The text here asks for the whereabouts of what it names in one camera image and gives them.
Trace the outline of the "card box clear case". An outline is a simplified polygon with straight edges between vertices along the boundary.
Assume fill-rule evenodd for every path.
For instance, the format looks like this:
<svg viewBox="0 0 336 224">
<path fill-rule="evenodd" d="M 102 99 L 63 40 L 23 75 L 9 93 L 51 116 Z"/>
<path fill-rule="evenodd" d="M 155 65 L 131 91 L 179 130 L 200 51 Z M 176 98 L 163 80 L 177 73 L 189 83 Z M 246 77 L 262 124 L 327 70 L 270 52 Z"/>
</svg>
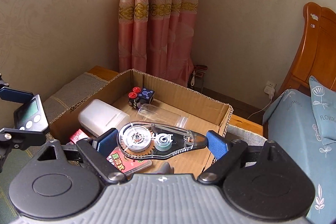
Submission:
<svg viewBox="0 0 336 224">
<path fill-rule="evenodd" d="M 116 147 L 106 159 L 128 177 L 152 165 L 151 160 L 133 160 L 126 157 L 118 147 Z"/>
</svg>

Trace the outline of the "red toy robot block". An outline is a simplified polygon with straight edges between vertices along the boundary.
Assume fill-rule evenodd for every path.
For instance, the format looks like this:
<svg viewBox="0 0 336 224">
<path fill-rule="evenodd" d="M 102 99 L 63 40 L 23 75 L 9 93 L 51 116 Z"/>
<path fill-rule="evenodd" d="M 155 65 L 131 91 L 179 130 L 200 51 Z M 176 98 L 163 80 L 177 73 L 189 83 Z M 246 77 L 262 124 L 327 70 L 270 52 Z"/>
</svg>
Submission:
<svg viewBox="0 0 336 224">
<path fill-rule="evenodd" d="M 76 144 L 81 139 L 90 138 L 90 135 L 82 128 L 78 129 L 75 133 L 70 136 L 70 144 Z"/>
</svg>

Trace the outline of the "black digital pocket scale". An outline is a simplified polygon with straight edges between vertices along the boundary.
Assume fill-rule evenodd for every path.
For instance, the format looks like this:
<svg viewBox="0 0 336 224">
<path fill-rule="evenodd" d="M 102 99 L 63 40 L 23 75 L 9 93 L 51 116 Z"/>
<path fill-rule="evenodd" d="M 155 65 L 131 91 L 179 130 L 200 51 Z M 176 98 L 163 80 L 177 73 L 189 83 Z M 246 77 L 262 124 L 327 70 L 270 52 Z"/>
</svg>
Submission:
<svg viewBox="0 0 336 224">
<path fill-rule="evenodd" d="M 14 127 L 19 130 L 49 133 L 49 122 L 39 94 L 15 110 Z"/>
</svg>

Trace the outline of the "white plastic container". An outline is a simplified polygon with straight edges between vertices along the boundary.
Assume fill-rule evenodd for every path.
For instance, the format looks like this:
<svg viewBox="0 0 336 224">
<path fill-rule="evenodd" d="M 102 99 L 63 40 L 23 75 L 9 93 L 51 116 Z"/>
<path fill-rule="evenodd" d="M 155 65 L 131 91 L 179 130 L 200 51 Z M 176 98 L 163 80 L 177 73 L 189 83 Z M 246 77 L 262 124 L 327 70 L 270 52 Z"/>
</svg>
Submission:
<svg viewBox="0 0 336 224">
<path fill-rule="evenodd" d="M 130 122 L 125 112 L 94 99 L 78 115 L 80 124 L 95 137 L 99 137 L 112 128 L 120 130 Z"/>
</svg>

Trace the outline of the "clear correction tape dispenser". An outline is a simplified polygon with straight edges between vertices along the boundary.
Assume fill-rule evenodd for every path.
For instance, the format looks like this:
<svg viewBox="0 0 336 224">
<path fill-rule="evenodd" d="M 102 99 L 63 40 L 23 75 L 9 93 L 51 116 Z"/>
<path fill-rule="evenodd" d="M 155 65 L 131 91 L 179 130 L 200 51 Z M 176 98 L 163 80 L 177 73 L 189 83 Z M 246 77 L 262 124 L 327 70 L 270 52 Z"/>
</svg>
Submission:
<svg viewBox="0 0 336 224">
<path fill-rule="evenodd" d="M 205 135 L 153 122 L 130 122 L 117 135 L 121 152 L 134 160 L 166 160 L 208 146 Z"/>
</svg>

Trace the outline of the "grey rubber dog toy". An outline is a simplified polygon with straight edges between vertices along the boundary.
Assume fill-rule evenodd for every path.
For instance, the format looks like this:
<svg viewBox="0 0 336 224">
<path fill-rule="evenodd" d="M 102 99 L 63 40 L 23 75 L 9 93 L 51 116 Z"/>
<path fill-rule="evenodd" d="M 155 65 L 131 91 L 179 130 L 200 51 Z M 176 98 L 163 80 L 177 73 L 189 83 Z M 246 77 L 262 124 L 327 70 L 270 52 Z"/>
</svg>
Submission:
<svg viewBox="0 0 336 224">
<path fill-rule="evenodd" d="M 154 172 L 154 174 L 174 174 L 174 167 L 172 167 L 168 162 L 164 162 Z"/>
</svg>

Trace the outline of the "clear plastic jar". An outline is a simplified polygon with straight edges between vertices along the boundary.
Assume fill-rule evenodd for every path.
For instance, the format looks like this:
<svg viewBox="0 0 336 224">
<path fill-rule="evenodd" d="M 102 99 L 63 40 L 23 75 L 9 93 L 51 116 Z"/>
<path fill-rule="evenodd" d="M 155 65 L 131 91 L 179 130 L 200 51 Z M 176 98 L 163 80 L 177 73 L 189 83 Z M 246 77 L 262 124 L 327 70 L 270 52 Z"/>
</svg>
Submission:
<svg viewBox="0 0 336 224">
<path fill-rule="evenodd" d="M 154 105 L 143 104 L 138 110 L 136 120 L 184 128 L 188 118 Z"/>
</svg>

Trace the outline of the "grey green checked cloth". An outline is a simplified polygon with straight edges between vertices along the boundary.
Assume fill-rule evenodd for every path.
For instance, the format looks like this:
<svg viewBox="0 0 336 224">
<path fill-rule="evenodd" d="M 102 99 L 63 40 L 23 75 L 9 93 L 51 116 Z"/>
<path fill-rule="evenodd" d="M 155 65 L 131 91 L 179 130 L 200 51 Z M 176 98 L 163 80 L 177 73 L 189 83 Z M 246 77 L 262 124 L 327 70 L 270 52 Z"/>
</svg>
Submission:
<svg viewBox="0 0 336 224">
<path fill-rule="evenodd" d="M 67 143 L 80 128 L 79 113 L 94 99 L 122 110 L 130 116 L 131 121 L 139 121 L 136 118 L 137 110 L 128 105 L 127 98 L 135 86 L 155 91 L 153 105 L 186 116 L 187 129 L 201 134 L 214 130 L 223 137 L 228 130 L 229 137 L 241 137 L 251 145 L 262 145 L 266 140 L 254 132 L 230 125 L 233 108 L 229 104 L 138 71 L 130 70 L 119 75 L 112 73 L 107 78 L 95 73 L 83 73 L 43 102 L 51 129 L 51 136 L 47 135 L 47 140 L 58 139 Z M 10 223 L 18 216 L 9 199 L 9 184 L 40 148 L 31 147 L 25 151 L 13 149 L 9 154 L 1 173 L 1 223 Z M 214 161 L 208 149 L 183 153 L 168 160 L 175 173 L 193 173 L 195 177 Z"/>
</svg>

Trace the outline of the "blue floral bed sheet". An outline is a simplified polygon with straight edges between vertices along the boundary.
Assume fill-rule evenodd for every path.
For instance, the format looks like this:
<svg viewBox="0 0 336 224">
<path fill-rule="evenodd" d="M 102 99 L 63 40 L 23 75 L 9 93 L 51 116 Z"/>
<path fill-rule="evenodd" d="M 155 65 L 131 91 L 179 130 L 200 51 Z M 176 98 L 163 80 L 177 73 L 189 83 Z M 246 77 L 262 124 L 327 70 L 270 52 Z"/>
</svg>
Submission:
<svg viewBox="0 0 336 224">
<path fill-rule="evenodd" d="M 312 180 L 313 223 L 335 223 L 335 144 L 322 140 L 309 96 L 284 91 L 264 113 L 264 136 L 276 141 Z"/>
</svg>

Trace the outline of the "open cardboard box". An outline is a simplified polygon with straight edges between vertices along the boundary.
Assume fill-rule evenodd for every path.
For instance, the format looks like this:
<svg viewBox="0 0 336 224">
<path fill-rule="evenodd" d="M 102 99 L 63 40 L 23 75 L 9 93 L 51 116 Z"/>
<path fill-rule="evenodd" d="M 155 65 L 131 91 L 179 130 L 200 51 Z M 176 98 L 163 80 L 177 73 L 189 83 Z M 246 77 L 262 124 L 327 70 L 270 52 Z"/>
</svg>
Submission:
<svg viewBox="0 0 336 224">
<path fill-rule="evenodd" d="M 155 92 L 152 103 L 143 110 L 129 105 L 128 95 L 134 87 Z M 135 70 L 117 73 L 96 66 L 44 102 L 51 136 L 68 143 L 81 127 L 78 115 L 95 99 L 125 112 L 131 121 L 164 123 L 203 135 L 213 130 L 224 136 L 233 113 L 229 104 L 167 80 Z"/>
</svg>

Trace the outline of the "small wooden stool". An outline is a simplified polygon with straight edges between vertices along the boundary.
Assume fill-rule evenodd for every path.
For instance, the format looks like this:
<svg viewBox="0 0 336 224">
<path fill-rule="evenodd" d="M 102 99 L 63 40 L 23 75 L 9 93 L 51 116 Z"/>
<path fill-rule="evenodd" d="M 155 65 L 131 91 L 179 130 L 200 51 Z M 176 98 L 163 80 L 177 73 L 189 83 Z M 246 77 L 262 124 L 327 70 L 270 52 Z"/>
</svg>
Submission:
<svg viewBox="0 0 336 224">
<path fill-rule="evenodd" d="M 190 74 L 187 87 L 202 93 L 207 70 L 208 66 L 206 65 L 195 65 L 192 73 Z"/>
</svg>

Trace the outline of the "blue floral pillow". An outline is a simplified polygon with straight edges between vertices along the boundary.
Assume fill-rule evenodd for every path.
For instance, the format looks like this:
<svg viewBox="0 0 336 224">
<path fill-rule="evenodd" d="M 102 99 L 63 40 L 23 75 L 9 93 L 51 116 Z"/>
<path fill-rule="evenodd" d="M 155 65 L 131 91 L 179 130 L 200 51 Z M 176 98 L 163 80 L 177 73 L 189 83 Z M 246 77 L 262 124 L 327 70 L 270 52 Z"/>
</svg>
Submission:
<svg viewBox="0 0 336 224">
<path fill-rule="evenodd" d="M 311 105 L 318 132 L 324 145 L 335 143 L 335 92 L 324 87 L 314 76 L 309 77 Z"/>
</svg>

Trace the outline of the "wooden bed headboard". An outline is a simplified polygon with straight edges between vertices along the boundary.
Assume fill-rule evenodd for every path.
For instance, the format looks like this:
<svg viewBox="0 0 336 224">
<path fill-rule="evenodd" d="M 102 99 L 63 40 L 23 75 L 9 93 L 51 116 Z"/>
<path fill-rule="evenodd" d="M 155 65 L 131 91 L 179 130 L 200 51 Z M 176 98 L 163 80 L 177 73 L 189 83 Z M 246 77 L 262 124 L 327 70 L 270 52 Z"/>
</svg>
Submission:
<svg viewBox="0 0 336 224">
<path fill-rule="evenodd" d="M 310 95 L 309 77 L 335 91 L 336 14 L 308 2 L 303 7 L 305 25 L 295 58 L 275 98 L 287 89 Z"/>
</svg>

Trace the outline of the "pink curtain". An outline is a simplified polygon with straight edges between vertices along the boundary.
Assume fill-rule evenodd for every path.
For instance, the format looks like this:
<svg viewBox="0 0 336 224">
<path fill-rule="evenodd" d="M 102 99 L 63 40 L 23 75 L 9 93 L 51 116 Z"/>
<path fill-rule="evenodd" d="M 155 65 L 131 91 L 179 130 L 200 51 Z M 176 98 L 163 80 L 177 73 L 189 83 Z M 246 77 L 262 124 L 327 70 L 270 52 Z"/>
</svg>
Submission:
<svg viewBox="0 0 336 224">
<path fill-rule="evenodd" d="M 137 69 L 186 86 L 198 0 L 120 0 L 119 69 Z"/>
</svg>

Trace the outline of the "white wall plug charger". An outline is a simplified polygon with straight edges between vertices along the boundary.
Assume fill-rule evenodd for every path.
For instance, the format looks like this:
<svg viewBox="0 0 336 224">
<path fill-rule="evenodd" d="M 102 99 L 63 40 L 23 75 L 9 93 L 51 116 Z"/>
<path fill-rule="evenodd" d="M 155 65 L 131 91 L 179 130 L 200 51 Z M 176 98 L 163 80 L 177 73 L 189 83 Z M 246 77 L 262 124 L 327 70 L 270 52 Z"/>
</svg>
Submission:
<svg viewBox="0 0 336 224">
<path fill-rule="evenodd" d="M 276 92 L 276 83 L 273 83 L 271 81 L 267 81 L 266 86 L 264 88 L 264 93 L 268 95 L 269 99 L 272 100 L 274 97 L 274 94 Z"/>
</svg>

